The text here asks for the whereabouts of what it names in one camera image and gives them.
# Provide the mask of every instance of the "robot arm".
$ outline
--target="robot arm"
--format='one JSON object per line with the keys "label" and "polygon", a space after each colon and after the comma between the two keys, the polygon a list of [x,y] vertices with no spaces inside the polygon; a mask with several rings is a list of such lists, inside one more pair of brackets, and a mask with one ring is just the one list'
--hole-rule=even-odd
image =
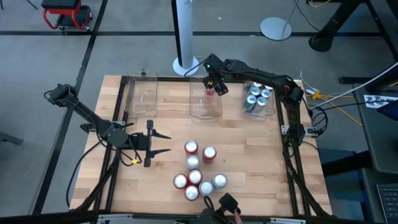
{"label": "robot arm", "polygon": [[214,54],[206,59],[204,66],[209,74],[203,79],[205,87],[214,88],[220,96],[228,92],[223,82],[225,78],[250,80],[273,87],[289,117],[289,128],[284,136],[285,142],[292,146],[301,145],[305,136],[304,126],[300,122],[300,103],[304,92],[293,79],[287,75],[275,75],[251,68],[239,60],[226,59],[222,62]]}

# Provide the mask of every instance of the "gray floor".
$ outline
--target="gray floor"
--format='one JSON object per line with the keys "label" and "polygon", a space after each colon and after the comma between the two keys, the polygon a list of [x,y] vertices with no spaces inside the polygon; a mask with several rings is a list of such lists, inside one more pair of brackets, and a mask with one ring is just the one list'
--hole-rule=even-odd
{"label": "gray floor", "polygon": [[[39,7],[41,1],[32,2]],[[101,2],[83,0],[92,8],[92,27]],[[36,11],[23,0],[3,0],[3,3],[5,10],[0,11],[0,30],[50,30],[41,18],[41,10]],[[373,3],[395,42],[397,23],[389,8],[384,1]],[[339,4],[330,3],[315,9],[301,0],[299,5],[308,19],[322,28]],[[258,32],[264,18],[286,18],[292,7],[293,1],[289,0],[195,0],[193,28],[195,31]],[[315,32],[297,10],[290,23],[294,32]],[[169,1],[109,0],[99,30],[172,31]],[[377,32],[377,27],[367,7],[361,5],[341,31]],[[25,139],[22,146],[0,145],[0,216],[30,213],[65,111],[47,103],[42,93],[57,83],[74,84],[89,38],[0,36],[0,131]],[[304,79],[322,93],[350,88],[340,85],[338,77],[371,77],[394,61],[380,37],[336,38],[333,48],[324,53],[313,51],[308,46],[307,37],[291,37],[281,42],[265,37],[194,37],[194,53],[205,57],[215,53],[220,58],[236,58],[250,66],[291,77],[298,77],[302,71]],[[172,36],[99,36],[79,98],[90,108],[95,108],[104,75],[132,75],[142,68],[156,70],[163,76],[175,75],[171,66],[175,57]],[[339,100],[336,104],[346,102],[352,100]],[[345,110],[359,120],[355,107]],[[328,130],[317,139],[320,148],[356,152],[367,149],[362,127],[337,110],[331,110],[328,116]],[[77,116],[72,118],[44,212],[67,210],[64,199],[67,183],[86,141],[86,134],[79,129],[83,122]],[[350,213],[342,213],[346,211],[342,211],[346,201],[344,192],[334,194],[329,190],[329,193],[335,213],[360,219],[356,212],[351,217]]]}

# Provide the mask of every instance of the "red cart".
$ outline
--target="red cart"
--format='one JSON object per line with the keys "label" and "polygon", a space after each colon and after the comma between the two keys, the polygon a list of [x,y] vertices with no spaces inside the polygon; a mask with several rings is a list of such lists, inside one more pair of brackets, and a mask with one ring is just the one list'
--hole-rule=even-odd
{"label": "red cart", "polygon": [[[65,27],[72,26],[80,30],[90,30],[88,24],[93,19],[91,9],[88,6],[82,6],[81,0],[43,0],[42,7],[44,8],[43,19],[51,29],[65,30]],[[46,17],[47,12],[59,14],[54,26]]]}

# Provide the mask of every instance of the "table leg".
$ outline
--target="table leg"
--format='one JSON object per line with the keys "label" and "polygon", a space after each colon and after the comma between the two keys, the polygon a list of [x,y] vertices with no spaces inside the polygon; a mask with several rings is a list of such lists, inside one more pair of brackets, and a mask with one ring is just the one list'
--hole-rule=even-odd
{"label": "table leg", "polygon": [[322,165],[323,175],[325,177],[360,168],[373,168],[369,151],[360,152]]}
{"label": "table leg", "polygon": [[4,142],[11,142],[17,145],[20,145],[24,142],[24,140],[21,140],[19,138],[15,138],[14,136],[8,135],[6,133],[0,132],[0,141]]}
{"label": "table leg", "polygon": [[349,0],[341,3],[341,6],[337,9],[326,26],[319,33],[310,38],[310,47],[319,52],[330,50],[331,43],[336,33],[361,2],[362,0]]}

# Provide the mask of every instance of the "transparent container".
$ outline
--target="transparent container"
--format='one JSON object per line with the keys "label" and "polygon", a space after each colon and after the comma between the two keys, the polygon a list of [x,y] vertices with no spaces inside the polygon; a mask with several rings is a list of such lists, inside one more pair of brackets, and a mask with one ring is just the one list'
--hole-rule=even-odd
{"label": "transparent container", "polygon": [[266,98],[267,103],[265,107],[263,107],[262,110],[254,110],[254,107],[250,112],[245,111],[244,109],[244,103],[247,100],[250,92],[250,88],[248,88],[248,85],[250,84],[250,88],[253,86],[252,82],[246,81],[243,85],[243,90],[242,90],[242,110],[241,110],[241,116],[243,119],[253,119],[256,121],[265,121],[267,119],[267,116],[272,116],[275,114],[275,94],[274,91],[269,89],[270,92],[269,97]]}
{"label": "transparent container", "polygon": [[216,122],[223,114],[221,97],[213,90],[206,90],[199,78],[190,78],[189,113],[194,122]]}
{"label": "transparent container", "polygon": [[157,73],[141,70],[127,78],[127,98],[124,110],[133,118],[152,118],[157,115]]}

